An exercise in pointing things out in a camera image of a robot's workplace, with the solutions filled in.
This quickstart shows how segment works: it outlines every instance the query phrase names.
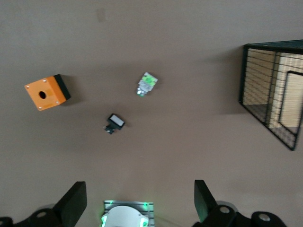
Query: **beige floor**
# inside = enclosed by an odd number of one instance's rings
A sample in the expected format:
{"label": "beige floor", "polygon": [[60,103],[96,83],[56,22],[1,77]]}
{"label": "beige floor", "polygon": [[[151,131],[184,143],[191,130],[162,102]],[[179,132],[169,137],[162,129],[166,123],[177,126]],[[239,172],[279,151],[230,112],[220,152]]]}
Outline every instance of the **beige floor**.
{"label": "beige floor", "polygon": [[[250,217],[303,223],[303,139],[290,152],[237,103],[241,46],[302,39],[303,2],[0,0],[0,216],[17,222],[86,181],[77,226],[103,200],[152,201],[157,227],[191,227],[194,180]],[[144,72],[159,82],[135,94]],[[65,75],[39,112],[27,83]],[[102,127],[111,113],[126,126]]]}

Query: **wire cage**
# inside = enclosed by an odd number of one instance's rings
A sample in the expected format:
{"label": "wire cage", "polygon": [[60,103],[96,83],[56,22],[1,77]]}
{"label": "wire cage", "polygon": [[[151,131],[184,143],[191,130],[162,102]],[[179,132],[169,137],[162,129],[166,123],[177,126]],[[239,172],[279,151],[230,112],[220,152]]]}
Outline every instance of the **wire cage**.
{"label": "wire cage", "polygon": [[303,40],[244,45],[239,102],[295,150],[303,115]]}

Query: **screw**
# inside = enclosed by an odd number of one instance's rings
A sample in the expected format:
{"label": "screw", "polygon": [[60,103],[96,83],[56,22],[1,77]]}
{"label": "screw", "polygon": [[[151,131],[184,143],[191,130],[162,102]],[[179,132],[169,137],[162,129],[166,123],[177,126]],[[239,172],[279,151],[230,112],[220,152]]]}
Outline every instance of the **screw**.
{"label": "screw", "polygon": [[229,209],[227,207],[220,207],[220,211],[224,214],[228,214],[229,213]]}
{"label": "screw", "polygon": [[266,214],[259,214],[259,218],[262,220],[262,221],[270,221],[270,217]]}
{"label": "screw", "polygon": [[41,212],[39,214],[37,214],[37,218],[42,218],[46,215],[46,212]]}

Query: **white label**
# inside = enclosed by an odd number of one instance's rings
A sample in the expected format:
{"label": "white label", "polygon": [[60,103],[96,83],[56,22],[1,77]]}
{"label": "white label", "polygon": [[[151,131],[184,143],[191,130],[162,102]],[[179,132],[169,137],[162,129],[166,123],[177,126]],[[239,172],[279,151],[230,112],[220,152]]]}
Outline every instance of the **white label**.
{"label": "white label", "polygon": [[122,126],[124,124],[124,121],[122,121],[116,115],[111,116],[110,120],[112,120],[113,122],[115,122],[119,126]]}

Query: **wooden panel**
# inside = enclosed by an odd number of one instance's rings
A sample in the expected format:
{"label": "wooden panel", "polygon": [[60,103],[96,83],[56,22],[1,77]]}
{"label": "wooden panel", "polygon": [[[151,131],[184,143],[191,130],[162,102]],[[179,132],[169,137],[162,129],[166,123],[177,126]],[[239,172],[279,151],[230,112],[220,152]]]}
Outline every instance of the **wooden panel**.
{"label": "wooden panel", "polygon": [[244,105],[267,104],[275,52],[249,49]]}
{"label": "wooden panel", "polygon": [[[286,75],[288,71],[303,72],[303,57],[299,54],[282,53],[276,88],[272,105],[270,127],[281,127],[279,124],[279,114],[282,108],[283,92],[285,87]],[[289,74],[287,90],[283,106],[282,122],[286,127],[297,127],[302,107],[303,97],[303,77]]]}

